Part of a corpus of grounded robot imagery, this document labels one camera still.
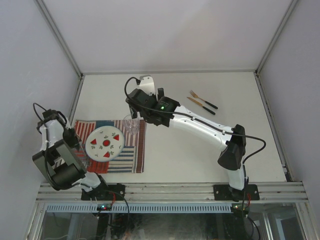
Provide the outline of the gold knife green handle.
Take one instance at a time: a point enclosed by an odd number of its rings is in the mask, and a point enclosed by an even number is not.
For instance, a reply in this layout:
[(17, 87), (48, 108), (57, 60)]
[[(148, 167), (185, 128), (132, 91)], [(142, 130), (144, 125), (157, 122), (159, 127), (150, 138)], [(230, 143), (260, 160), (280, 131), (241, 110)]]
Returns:
[(206, 110), (207, 112), (209, 112), (212, 115), (216, 115), (216, 113), (213, 110), (210, 110), (209, 108), (205, 107), (202, 103), (198, 102), (197, 100), (191, 98), (191, 97), (187, 97), (187, 99), (191, 100), (192, 102), (194, 102), (195, 104), (199, 105), (200, 107), (202, 107), (204, 110)]

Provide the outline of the gold fork green handle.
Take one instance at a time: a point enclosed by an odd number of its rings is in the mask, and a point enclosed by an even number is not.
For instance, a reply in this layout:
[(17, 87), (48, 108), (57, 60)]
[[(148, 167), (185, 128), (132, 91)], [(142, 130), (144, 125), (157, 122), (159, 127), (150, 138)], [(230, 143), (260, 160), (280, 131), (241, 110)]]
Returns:
[(219, 109), (219, 108), (218, 108), (216, 105), (214, 105), (213, 103), (211, 103), (211, 102), (209, 102), (209, 101), (207, 101), (207, 100), (199, 97), (193, 90), (190, 90), (189, 93), (190, 93), (194, 98), (203, 101), (204, 103), (206, 103), (207, 105), (211, 106), (212, 108), (214, 108), (214, 109), (216, 109), (216, 110)]

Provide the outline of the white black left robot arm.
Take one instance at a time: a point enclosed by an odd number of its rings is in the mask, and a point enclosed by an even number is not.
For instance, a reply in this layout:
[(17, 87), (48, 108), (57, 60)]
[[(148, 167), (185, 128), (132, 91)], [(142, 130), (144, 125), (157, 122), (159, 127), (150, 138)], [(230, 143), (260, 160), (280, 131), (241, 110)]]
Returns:
[(43, 109), (38, 118), (42, 144), (32, 160), (56, 191), (80, 186), (84, 194), (104, 200), (112, 188), (102, 174), (143, 172), (144, 124), (137, 133), (126, 120), (78, 120), (71, 126), (54, 109)]

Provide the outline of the clear drinking glass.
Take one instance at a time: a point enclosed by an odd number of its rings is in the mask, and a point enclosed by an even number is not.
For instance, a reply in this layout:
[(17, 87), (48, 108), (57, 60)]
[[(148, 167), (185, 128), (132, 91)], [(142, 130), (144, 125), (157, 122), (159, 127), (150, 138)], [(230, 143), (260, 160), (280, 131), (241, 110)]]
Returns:
[(132, 118), (132, 116), (126, 115), (123, 119), (123, 125), (127, 132), (129, 132), (131, 135), (135, 135), (140, 130), (140, 119)]

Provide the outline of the white watermelon pattern plate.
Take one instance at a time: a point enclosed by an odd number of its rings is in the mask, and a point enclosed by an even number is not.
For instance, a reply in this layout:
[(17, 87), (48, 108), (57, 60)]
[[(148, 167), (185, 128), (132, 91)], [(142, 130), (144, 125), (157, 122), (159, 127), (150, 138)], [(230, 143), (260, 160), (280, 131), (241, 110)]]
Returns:
[(96, 162), (109, 162), (124, 149), (124, 134), (114, 126), (95, 129), (86, 139), (85, 152)]

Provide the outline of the striped patchwork placemat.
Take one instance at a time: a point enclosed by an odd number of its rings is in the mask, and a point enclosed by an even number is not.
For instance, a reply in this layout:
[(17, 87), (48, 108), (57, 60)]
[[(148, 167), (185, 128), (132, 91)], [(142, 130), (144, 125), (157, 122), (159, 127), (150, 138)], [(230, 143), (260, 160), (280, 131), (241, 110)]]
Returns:
[(127, 132), (123, 122), (123, 120), (75, 121), (75, 132), (77, 136), (80, 137), (84, 145), (86, 144), (88, 136), (95, 129), (103, 126), (113, 126), (118, 128), (123, 133), (125, 138), (122, 152), (113, 160), (107, 162), (97, 162), (89, 157), (91, 165), (87, 168), (88, 172), (97, 174), (140, 174), (144, 171), (146, 123), (143, 120), (139, 120), (139, 132), (132, 135)]

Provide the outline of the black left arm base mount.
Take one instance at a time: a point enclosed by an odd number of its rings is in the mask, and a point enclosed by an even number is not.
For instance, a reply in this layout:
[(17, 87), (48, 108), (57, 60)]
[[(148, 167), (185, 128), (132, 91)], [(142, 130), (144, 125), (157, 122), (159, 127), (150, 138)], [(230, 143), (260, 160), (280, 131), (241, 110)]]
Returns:
[(123, 184), (100, 184), (93, 190), (86, 192), (84, 189), (81, 193), (82, 201), (112, 201), (114, 198), (119, 201), (125, 196), (126, 187)]

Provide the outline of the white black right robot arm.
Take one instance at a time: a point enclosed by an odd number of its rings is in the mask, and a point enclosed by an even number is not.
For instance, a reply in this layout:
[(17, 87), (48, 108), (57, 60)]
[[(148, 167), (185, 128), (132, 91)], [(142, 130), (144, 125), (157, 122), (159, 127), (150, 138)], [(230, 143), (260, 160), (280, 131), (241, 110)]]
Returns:
[(247, 143), (241, 125), (228, 127), (214, 123), (165, 96), (159, 100), (154, 95), (128, 96), (125, 101), (133, 118), (140, 114), (149, 124), (184, 130), (213, 144), (220, 151), (217, 162), (227, 173), (230, 195), (237, 200), (247, 195), (248, 178), (242, 163)]

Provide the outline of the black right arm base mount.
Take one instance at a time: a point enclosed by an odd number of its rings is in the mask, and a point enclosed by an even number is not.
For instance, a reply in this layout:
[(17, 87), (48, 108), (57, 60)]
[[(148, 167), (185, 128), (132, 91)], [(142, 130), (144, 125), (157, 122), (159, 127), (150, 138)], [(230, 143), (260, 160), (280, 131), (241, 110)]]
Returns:
[(238, 190), (230, 187), (228, 184), (215, 184), (213, 185), (213, 193), (215, 201), (234, 201), (239, 202), (243, 199), (253, 201), (260, 200), (258, 186), (256, 184), (249, 184), (243, 190)]

